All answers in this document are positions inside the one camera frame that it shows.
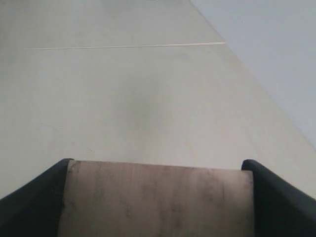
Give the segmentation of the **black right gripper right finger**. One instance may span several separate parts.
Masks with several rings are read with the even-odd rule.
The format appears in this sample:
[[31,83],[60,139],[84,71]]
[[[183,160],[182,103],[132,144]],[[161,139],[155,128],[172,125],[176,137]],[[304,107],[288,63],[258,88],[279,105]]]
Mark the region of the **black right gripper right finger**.
[[253,174],[256,237],[314,237],[316,200],[259,162],[246,159],[242,170]]

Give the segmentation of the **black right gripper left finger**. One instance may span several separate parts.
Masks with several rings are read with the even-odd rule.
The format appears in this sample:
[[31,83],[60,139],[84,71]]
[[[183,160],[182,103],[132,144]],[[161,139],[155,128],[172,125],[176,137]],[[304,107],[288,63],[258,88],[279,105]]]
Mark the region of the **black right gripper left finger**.
[[56,237],[71,158],[62,159],[0,200],[2,237]]

